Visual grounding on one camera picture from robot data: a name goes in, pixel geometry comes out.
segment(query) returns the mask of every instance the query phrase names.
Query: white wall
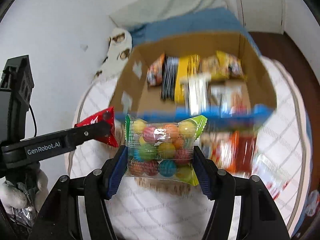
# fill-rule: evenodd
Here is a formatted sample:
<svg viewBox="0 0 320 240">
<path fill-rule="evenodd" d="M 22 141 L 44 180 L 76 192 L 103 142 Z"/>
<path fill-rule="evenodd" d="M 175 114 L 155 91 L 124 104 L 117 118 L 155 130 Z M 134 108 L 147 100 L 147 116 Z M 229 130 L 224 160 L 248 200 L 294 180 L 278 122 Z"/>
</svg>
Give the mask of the white wall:
<svg viewBox="0 0 320 240">
<path fill-rule="evenodd" d="M 303 0 L 285 0 L 284 31 L 296 43 L 320 82 L 320 26 Z"/>
<path fill-rule="evenodd" d="M 8 58 L 29 54 L 38 135 L 71 127 L 80 96 L 107 54 L 113 27 L 99 0 L 15 0 L 10 7 L 0 23 L 0 68 Z M 26 137 L 33 133 L 28 112 Z M 42 161 L 41 168 L 51 189 L 66 173 L 63 155 Z"/>
</svg>

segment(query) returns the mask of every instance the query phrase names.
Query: white door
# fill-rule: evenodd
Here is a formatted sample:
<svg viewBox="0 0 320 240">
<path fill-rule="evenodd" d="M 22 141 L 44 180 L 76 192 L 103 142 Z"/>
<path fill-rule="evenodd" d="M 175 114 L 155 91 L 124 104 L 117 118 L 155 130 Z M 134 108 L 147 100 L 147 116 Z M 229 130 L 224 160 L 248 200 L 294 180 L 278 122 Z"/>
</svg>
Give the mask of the white door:
<svg viewBox="0 0 320 240">
<path fill-rule="evenodd" d="M 283 33 L 284 0 L 241 0 L 248 31 Z"/>
</svg>

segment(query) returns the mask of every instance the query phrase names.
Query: glove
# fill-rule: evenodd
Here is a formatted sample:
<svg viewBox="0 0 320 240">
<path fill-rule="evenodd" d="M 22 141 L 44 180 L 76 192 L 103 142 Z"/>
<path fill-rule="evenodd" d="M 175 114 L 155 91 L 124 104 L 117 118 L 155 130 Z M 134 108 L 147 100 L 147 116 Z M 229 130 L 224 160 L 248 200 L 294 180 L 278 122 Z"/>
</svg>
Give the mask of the glove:
<svg viewBox="0 0 320 240">
<path fill-rule="evenodd" d="M 49 194 L 48 177 L 42 170 L 39 170 L 37 174 L 37 186 L 38 191 L 35 195 L 34 205 L 37 212 L 39 212 Z M 5 211 L 10 215 L 13 215 L 12 208 L 20 209 L 28 206 L 26 195 L 22 191 L 6 184 L 5 182 L 0 184 L 0 199 Z"/>
</svg>

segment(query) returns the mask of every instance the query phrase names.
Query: blue gripper pad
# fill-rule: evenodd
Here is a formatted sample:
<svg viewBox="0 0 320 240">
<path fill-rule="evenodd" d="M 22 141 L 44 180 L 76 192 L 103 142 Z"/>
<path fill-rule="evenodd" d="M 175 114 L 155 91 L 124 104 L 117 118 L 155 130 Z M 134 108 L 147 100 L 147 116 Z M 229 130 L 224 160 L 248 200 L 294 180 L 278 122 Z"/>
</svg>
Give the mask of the blue gripper pad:
<svg viewBox="0 0 320 240">
<path fill-rule="evenodd" d="M 208 173 L 208 169 L 211 169 L 211 168 L 209 167 L 207 160 L 204 158 L 204 155 L 198 146 L 195 146 L 195 149 L 194 149 L 194 158 L 193 158 L 192 165 L 197 175 L 202 193 L 206 195 L 208 199 L 211 200 L 213 198 L 213 193 L 211 190 L 212 185 L 211 185 L 211 180 Z"/>
<path fill-rule="evenodd" d="M 114 161 L 117 161 L 114 169 L 109 177 L 107 196 L 111 199 L 118 191 L 121 179 L 127 170 L 128 164 L 128 148 L 125 147 L 120 157 L 118 153 L 114 157 Z"/>
</svg>

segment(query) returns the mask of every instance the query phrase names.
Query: black cable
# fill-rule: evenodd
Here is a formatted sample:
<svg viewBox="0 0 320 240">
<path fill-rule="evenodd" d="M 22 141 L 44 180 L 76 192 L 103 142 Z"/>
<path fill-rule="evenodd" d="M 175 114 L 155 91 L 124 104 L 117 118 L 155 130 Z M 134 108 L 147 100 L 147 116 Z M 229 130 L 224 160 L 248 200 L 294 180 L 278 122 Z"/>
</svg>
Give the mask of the black cable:
<svg viewBox="0 0 320 240">
<path fill-rule="evenodd" d="M 31 112 L 31 115 L 32 115 L 32 119 L 33 119 L 33 123 L 35 125 L 35 135 L 34 137 L 37 136 L 37 124 L 36 124 L 36 119 L 35 119 L 35 115 L 33 114 L 33 110 L 32 110 L 32 107 L 31 105 L 29 104 L 29 108 L 30 108 L 30 112 Z"/>
</svg>

